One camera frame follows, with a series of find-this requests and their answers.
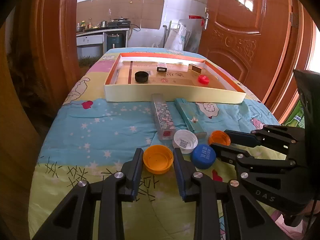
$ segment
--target brown door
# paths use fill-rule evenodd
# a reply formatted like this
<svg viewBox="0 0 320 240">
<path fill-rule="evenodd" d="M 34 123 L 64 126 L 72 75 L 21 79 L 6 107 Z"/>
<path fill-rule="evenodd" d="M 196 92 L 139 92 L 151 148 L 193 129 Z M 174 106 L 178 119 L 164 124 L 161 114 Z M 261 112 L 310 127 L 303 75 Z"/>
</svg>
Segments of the brown door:
<svg viewBox="0 0 320 240">
<path fill-rule="evenodd" d="M 291 0 L 208 0 L 199 53 L 263 103 L 276 81 L 290 36 Z"/>
</svg>

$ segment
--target screw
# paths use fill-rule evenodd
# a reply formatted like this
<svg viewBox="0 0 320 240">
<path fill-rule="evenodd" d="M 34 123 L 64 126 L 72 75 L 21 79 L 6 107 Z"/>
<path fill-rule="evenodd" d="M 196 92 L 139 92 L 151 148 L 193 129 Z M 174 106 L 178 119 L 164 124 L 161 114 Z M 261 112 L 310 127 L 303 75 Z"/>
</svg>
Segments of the screw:
<svg viewBox="0 0 320 240">
<path fill-rule="evenodd" d="M 249 176 L 249 174 L 246 172 L 241 173 L 241 178 L 243 178 L 243 179 L 246 179 L 248 176 Z"/>
<path fill-rule="evenodd" d="M 123 175 L 124 175 L 124 174 L 123 174 L 121 171 L 118 171 L 118 172 L 115 173 L 115 177 L 116 177 L 117 179 L 122 178 Z"/>
<path fill-rule="evenodd" d="M 199 178 L 202 178 L 203 174 L 202 172 L 196 171 L 195 173 L 193 173 L 193 176 L 199 179 Z"/>
<path fill-rule="evenodd" d="M 81 181 L 78 182 L 78 186 L 79 187 L 84 187 L 85 185 L 87 185 L 87 183 L 88 182 L 86 180 L 81 180 Z"/>
<path fill-rule="evenodd" d="M 230 185 L 232 187 L 238 187 L 239 186 L 239 181 L 233 179 L 233 180 L 230 181 Z"/>
</svg>

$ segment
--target black bottle cap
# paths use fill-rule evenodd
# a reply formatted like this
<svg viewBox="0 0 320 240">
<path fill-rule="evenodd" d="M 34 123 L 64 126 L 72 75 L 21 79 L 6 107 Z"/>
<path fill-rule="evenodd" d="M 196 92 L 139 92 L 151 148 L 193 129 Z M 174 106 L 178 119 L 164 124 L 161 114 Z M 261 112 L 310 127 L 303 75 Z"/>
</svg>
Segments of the black bottle cap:
<svg viewBox="0 0 320 240">
<path fill-rule="evenodd" d="M 145 83 L 148 81 L 148 78 L 149 78 L 149 74 L 148 72 L 145 72 L 145 71 L 138 71 L 134 74 L 134 79 L 138 83 Z"/>
</svg>

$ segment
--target blue fabric section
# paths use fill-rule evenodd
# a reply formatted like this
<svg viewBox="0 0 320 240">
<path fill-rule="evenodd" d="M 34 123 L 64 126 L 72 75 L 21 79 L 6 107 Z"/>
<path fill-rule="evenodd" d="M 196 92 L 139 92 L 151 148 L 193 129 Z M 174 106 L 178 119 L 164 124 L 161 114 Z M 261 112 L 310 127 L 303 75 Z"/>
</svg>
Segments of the blue fabric section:
<svg viewBox="0 0 320 240">
<path fill-rule="evenodd" d="M 172 149 L 172 141 L 159 141 L 156 134 L 150 102 L 108 103 L 93 101 L 84 109 L 82 101 L 63 106 L 54 120 L 39 156 L 40 163 L 86 166 L 90 163 L 115 165 L 132 160 L 135 149 L 163 144 Z M 218 115 L 211 119 L 195 103 L 189 103 L 198 115 L 204 130 L 236 130 L 250 132 L 256 129 L 251 119 L 265 124 L 279 123 L 261 103 L 245 99 L 239 105 L 217 104 Z M 173 102 L 168 107 L 177 129 L 186 129 Z M 199 140 L 207 143 L 207 138 Z"/>
<path fill-rule="evenodd" d="M 110 49 L 108 50 L 109 53 L 124 53 L 124 52 L 154 52 L 154 53 L 169 53 L 176 55 L 177 53 L 174 53 L 173 51 L 176 50 L 171 50 L 171 49 L 164 49 L 164 48 L 117 48 L 117 49 Z M 192 52 L 187 52 L 187 51 L 179 51 L 180 55 L 183 56 L 189 56 L 189 57 L 196 57 L 196 58 L 202 58 L 202 59 L 207 59 L 200 54 L 197 53 L 192 53 Z"/>
</svg>

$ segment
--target white plastic bag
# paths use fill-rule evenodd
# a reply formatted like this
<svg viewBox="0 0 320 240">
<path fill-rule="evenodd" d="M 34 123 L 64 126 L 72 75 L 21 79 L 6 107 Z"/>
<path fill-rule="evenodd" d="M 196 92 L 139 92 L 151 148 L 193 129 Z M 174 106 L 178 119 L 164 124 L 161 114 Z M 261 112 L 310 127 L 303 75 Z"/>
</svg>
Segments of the white plastic bag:
<svg viewBox="0 0 320 240">
<path fill-rule="evenodd" d="M 166 49 L 175 49 L 183 51 L 184 41 L 186 39 L 187 28 L 180 25 L 178 29 L 171 29 L 164 47 Z"/>
</svg>

